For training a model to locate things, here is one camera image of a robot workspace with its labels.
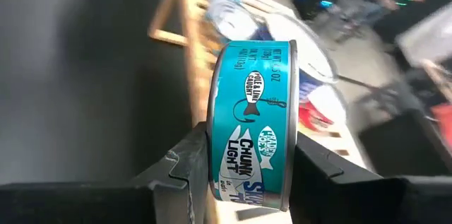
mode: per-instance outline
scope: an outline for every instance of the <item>metal edge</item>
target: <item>metal edge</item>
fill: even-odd
[[[331,82],[324,82],[324,83],[335,83],[338,81],[338,67],[335,65],[334,61],[331,59],[330,54],[328,49],[325,47],[325,45],[322,43],[320,37],[305,23],[303,23],[302,21],[294,18],[293,16],[289,16],[283,12],[276,12],[276,14],[280,14],[286,18],[288,18],[289,20],[291,20],[292,22],[298,24],[301,26],[301,28],[303,28],[303,30],[307,33],[307,35],[309,37],[311,37],[314,42],[316,43],[317,47],[322,51],[323,55],[325,55],[325,58],[328,62],[328,64],[331,67],[331,72],[333,73],[333,78],[331,80]]]
[[[297,145],[297,125],[298,125],[298,99],[299,99],[299,69],[298,69],[298,50],[295,40],[289,41],[290,45],[290,112],[289,125],[287,129],[286,143],[286,162],[284,171],[284,187],[281,199],[281,211],[287,211],[289,208],[289,196],[292,187],[292,169],[295,146]]]
[[[210,82],[210,92],[209,92],[209,99],[208,99],[208,105],[207,105],[207,118],[206,118],[206,133],[207,133],[207,142],[208,142],[208,167],[209,167],[209,185],[210,190],[212,191],[213,197],[216,197],[215,195],[215,186],[213,184],[213,174],[212,174],[212,126],[213,126],[213,115],[214,115],[214,109],[215,109],[215,98],[216,98],[216,90],[218,86],[218,77],[220,76],[220,68],[222,63],[222,58],[224,51],[226,50],[227,46],[229,46],[229,43],[227,43],[222,49],[220,54],[217,58],[217,63],[215,64],[215,68],[213,70],[212,75],[212,81]]]
[[[230,5],[234,5],[234,7],[238,8],[239,10],[243,10],[243,12],[245,12],[245,13],[249,16],[249,18],[256,24],[257,30],[254,31],[254,33],[252,33],[252,34],[248,37],[248,39],[247,39],[247,40],[251,40],[251,38],[256,34],[256,32],[257,32],[258,29],[259,29],[259,23],[258,23],[258,21],[254,18],[253,14],[252,14],[248,9],[246,9],[240,2],[238,2],[238,1],[236,1],[236,0],[226,0],[226,1],[228,1],[228,3],[230,3]],[[223,38],[225,38],[225,39],[227,39],[227,40],[229,40],[229,41],[247,41],[247,40],[230,40],[228,37],[225,37],[225,36],[221,33],[220,29],[218,28],[218,24],[213,20],[213,18],[212,18],[211,16],[209,16],[209,14],[207,13],[207,11],[206,11],[205,17],[206,17],[208,20],[210,20],[211,22],[213,22],[213,27],[215,28],[215,30],[217,31],[217,33],[220,34],[221,37],[223,37]]]

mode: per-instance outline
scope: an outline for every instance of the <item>fish logo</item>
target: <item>fish logo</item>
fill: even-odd
[[[261,169],[254,143],[247,129],[240,136],[240,125],[227,141],[218,175],[218,189],[224,201],[233,201],[245,195],[244,184],[262,183]]]
[[[245,80],[245,95],[248,105],[243,112],[244,115],[261,115],[261,113],[257,110],[256,103],[259,99],[261,99],[263,88],[263,76],[258,71],[252,71]]]
[[[263,128],[258,138],[258,149],[261,154],[261,168],[273,170],[273,167],[270,164],[270,159],[273,157],[273,154],[276,152],[276,147],[278,146],[278,141],[276,139],[275,132],[269,127],[266,126]]]

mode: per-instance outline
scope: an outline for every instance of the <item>gray wall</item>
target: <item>gray wall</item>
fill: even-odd
[[[0,0],[0,184],[127,179],[190,129],[158,1]]]

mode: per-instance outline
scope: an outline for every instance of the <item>metal rim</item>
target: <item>metal rim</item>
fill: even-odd
[[[250,13],[246,8],[244,8],[242,5],[240,5],[239,3],[237,3],[235,0],[223,0],[223,1],[224,1],[224,2],[223,2],[223,6],[228,6],[228,7],[230,7],[230,8],[234,7],[234,9],[240,10],[241,12],[247,14],[248,17],[249,17],[249,19],[251,19],[251,21],[256,25],[256,28],[258,28],[258,23],[256,22],[256,20],[253,18],[253,16],[251,15],[251,13]],[[214,17],[213,17],[213,16],[209,16],[209,15],[208,15],[208,17],[210,17],[210,19],[212,20],[213,26],[215,27],[215,29],[217,30],[217,32],[220,33],[221,36],[227,38],[228,40],[231,40],[231,39],[230,39],[230,36],[224,36],[224,35],[222,34],[221,30],[218,28],[217,22],[215,22],[215,20],[214,20]],[[249,40],[251,37],[253,37],[254,34],[255,34],[255,32],[252,33],[250,36],[248,36],[248,38],[247,38],[246,40]]]
[[[289,15],[281,13],[281,12],[276,12],[274,14],[278,14],[282,17],[285,17],[286,19],[292,21],[294,24],[298,25],[316,43],[316,46],[321,50],[322,54],[326,58],[326,61],[328,62],[328,65],[331,68],[332,77],[325,76],[322,73],[320,73],[316,68],[314,68],[311,64],[308,64],[308,65],[313,70],[317,71],[317,73],[323,78],[323,80],[321,80],[321,81],[323,81],[324,83],[335,83],[338,80],[338,68],[334,64],[334,61],[330,58],[330,55],[328,54],[328,49],[324,46],[324,44],[322,44],[318,35],[308,25],[305,25],[303,22],[301,22],[300,20],[298,20],[296,18],[293,18],[292,16],[289,16]],[[270,26],[268,25],[267,20],[266,20],[266,25],[267,25],[269,33],[271,34],[271,29],[270,29]]]
[[[213,70],[213,75],[212,75],[212,81],[210,82],[210,92],[209,92],[209,99],[208,99],[208,105],[207,105],[207,117],[206,117],[206,133],[207,133],[207,142],[208,142],[208,166],[209,166],[209,185],[210,185],[210,190],[212,191],[212,194],[215,198],[216,197],[216,191],[215,191],[215,185],[213,184],[213,174],[212,174],[212,125],[213,125],[213,111],[215,108],[215,92],[218,89],[218,77],[220,76],[220,68],[221,68],[221,63],[222,63],[222,58],[224,55],[224,51],[226,49],[226,47],[229,45],[226,44],[222,49],[220,54],[218,55],[217,58],[217,63],[215,64],[215,68]]]
[[[286,159],[284,171],[284,187],[282,188],[281,211],[289,208],[290,190],[292,187],[292,169],[295,146],[297,145],[299,69],[297,42],[290,40],[290,111],[286,135]]]

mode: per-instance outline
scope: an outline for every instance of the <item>blue light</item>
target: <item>blue light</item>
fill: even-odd
[[[320,6],[322,6],[322,8],[329,8],[333,5],[333,2],[330,1],[320,1]]]

